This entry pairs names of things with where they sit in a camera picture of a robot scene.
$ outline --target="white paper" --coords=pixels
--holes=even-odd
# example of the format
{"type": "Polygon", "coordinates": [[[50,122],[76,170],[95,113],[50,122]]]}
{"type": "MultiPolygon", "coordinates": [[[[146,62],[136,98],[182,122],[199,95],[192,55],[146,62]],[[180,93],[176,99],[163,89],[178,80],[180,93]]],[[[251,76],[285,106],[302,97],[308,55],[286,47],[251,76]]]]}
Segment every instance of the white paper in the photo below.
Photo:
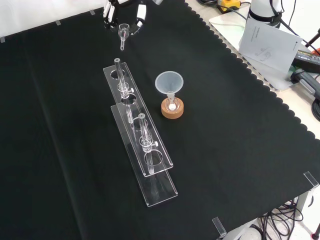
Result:
{"type": "Polygon", "coordinates": [[[302,38],[275,27],[248,19],[239,53],[269,67],[287,73],[302,38]]]}

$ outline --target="table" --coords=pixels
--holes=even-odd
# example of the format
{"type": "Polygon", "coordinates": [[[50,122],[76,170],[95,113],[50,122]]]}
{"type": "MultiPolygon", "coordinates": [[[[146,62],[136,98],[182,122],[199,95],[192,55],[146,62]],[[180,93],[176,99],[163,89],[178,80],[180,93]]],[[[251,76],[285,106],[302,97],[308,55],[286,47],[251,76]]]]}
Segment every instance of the table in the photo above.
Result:
{"type": "MultiPolygon", "coordinates": [[[[319,143],[292,118],[292,113],[268,88],[255,81],[255,76],[215,36],[205,31],[206,27],[181,0],[153,5],[148,12],[153,17],[149,26],[156,31],[145,28],[127,40],[125,52],[119,50],[118,36],[105,31],[101,9],[96,15],[86,12],[63,19],[59,26],[51,23],[6,37],[6,45],[0,45],[6,56],[1,58],[0,73],[7,80],[0,96],[9,119],[1,124],[1,130],[7,130],[2,136],[10,135],[16,124],[23,128],[26,122],[18,114],[27,102],[25,98],[32,100],[38,115],[33,120],[33,111],[29,111],[29,119],[37,126],[44,125],[50,141],[27,131],[28,143],[46,143],[53,150],[53,162],[60,166],[60,176],[63,174],[65,179],[63,193],[69,195],[65,206],[71,205],[73,210],[68,218],[59,214],[73,221],[74,231],[75,224],[78,226],[74,238],[214,239],[219,234],[213,218],[219,217],[230,232],[310,189],[303,173],[312,169],[316,178],[320,176],[314,160],[319,143]],[[114,101],[102,69],[112,65],[116,57],[127,62],[174,164],[170,175],[179,196],[153,208],[147,208],[141,198],[109,108],[114,101]],[[232,63],[235,71],[227,71],[226,63],[232,63]],[[178,96],[184,101],[185,112],[177,121],[161,116],[163,96],[154,86],[156,76],[168,69],[181,73],[185,80],[178,96]],[[21,90],[25,95],[15,91],[20,90],[15,88],[20,81],[27,81],[31,88],[21,90]],[[210,94],[203,94],[204,86],[210,94]],[[205,117],[199,117],[206,109],[210,111],[205,117]],[[12,117],[13,113],[20,118],[12,117]],[[273,128],[279,122],[282,127],[273,128]],[[289,149],[294,143],[305,146],[294,148],[292,154],[289,149]],[[283,171],[288,158],[295,163],[304,158],[304,162],[283,171]],[[274,177],[269,178],[265,171],[273,171],[274,177]],[[259,199],[258,204],[253,196],[259,199]]],[[[126,8],[120,16],[129,21],[135,14],[135,8],[126,8]]],[[[37,153],[28,157],[31,165],[33,158],[42,162],[42,155],[37,153]]],[[[10,149],[5,159],[17,165],[20,160],[11,156],[10,149]]],[[[51,169],[45,158],[43,164],[51,169]]],[[[28,219],[19,212],[13,215],[28,219]]],[[[39,227],[35,224],[30,230],[28,226],[20,228],[33,233],[39,227]]],[[[68,239],[63,228],[60,239],[68,239]]],[[[34,239],[46,238],[43,233],[37,237],[34,239]]]]}
{"type": "MultiPolygon", "coordinates": [[[[221,37],[221,39],[224,39],[223,35],[221,35],[221,33],[219,33],[219,31],[215,27],[213,27],[209,22],[211,18],[214,18],[221,14],[218,9],[202,6],[198,4],[196,1],[192,0],[186,0],[186,2],[192,8],[192,10],[194,10],[197,14],[200,15],[200,17],[203,19],[206,25],[210,27],[210,29],[212,29],[216,34],[218,34],[221,37]]],[[[235,16],[235,18],[238,16],[233,14],[230,15],[231,16],[228,18],[228,21],[232,23],[232,16],[235,16]]],[[[237,49],[235,49],[228,41],[225,40],[223,42],[228,46],[228,48],[232,50],[233,53],[237,55],[238,58],[242,59],[245,63],[248,63],[248,61],[246,59],[243,59],[243,57],[238,53],[237,49]]],[[[253,73],[255,73],[257,78],[263,81],[266,86],[270,86],[269,83],[265,80],[265,78],[259,72],[256,71],[256,69],[254,69],[251,65],[248,65],[247,67],[253,73]]],[[[311,111],[311,105],[315,98],[312,95],[310,95],[300,84],[295,84],[291,88],[284,91],[277,91],[273,87],[270,87],[270,89],[271,91],[277,94],[278,98],[282,99],[284,104],[288,105],[290,110],[294,111],[295,116],[301,120],[301,123],[307,127],[308,131],[311,131],[317,139],[320,139],[320,122],[317,121],[317,119],[313,116],[311,111]]],[[[303,211],[303,209],[308,206],[312,195],[313,190],[308,191],[299,197],[298,208],[301,211],[303,211]]],[[[248,228],[252,224],[252,222],[254,222],[254,220],[229,232],[224,239],[238,239],[246,230],[246,228],[248,228]]]]}

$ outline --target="black cloth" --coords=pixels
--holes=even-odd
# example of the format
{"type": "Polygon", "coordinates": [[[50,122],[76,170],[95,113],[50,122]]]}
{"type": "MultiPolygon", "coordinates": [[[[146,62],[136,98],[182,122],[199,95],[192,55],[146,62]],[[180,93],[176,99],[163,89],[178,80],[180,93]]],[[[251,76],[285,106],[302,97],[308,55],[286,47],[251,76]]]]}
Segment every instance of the black cloth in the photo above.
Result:
{"type": "Polygon", "coordinates": [[[0,44],[1,240],[80,240],[21,34],[0,44]]]}
{"type": "MultiPolygon", "coordinates": [[[[231,231],[310,190],[305,172],[320,179],[319,141],[184,1],[150,4],[123,52],[101,12],[18,34],[83,239],[215,239],[213,218],[231,231]],[[178,196],[150,208],[110,109],[103,68],[115,58],[128,64],[174,164],[178,196]],[[176,120],[160,110],[155,79],[164,71],[184,78],[176,120]]],[[[136,6],[123,8],[119,21],[135,14],[136,6]]]]}

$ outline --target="acrylic test tube rack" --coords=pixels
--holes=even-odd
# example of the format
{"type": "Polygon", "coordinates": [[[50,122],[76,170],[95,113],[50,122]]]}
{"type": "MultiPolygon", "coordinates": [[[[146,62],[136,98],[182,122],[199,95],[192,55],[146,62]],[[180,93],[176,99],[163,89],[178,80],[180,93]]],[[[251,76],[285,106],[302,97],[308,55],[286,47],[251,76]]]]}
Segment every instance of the acrylic test tube rack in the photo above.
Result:
{"type": "Polygon", "coordinates": [[[148,207],[178,195],[168,169],[174,165],[127,64],[103,69],[115,105],[111,110],[148,207]]]}

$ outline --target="floor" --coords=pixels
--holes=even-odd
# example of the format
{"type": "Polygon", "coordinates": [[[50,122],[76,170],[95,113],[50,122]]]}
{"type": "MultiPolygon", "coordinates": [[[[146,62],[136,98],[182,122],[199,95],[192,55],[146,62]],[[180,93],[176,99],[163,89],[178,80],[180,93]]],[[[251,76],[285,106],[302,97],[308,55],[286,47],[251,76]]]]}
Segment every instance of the floor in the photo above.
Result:
{"type": "MultiPolygon", "coordinates": [[[[320,224],[320,187],[316,188],[313,194],[313,204],[303,212],[304,220],[302,222],[295,222],[295,227],[291,235],[291,240],[310,240],[311,234],[314,233],[320,224]]],[[[261,227],[258,221],[255,221],[255,225],[261,227]]],[[[292,226],[292,221],[288,221],[289,226],[292,226]]],[[[277,222],[276,226],[279,230],[286,232],[286,227],[281,223],[277,222]]],[[[268,227],[268,234],[272,240],[280,240],[279,236],[268,227]]],[[[283,240],[288,239],[287,237],[281,236],[283,240]]],[[[249,228],[240,238],[240,240],[261,240],[259,232],[253,228],[249,228]]]]}

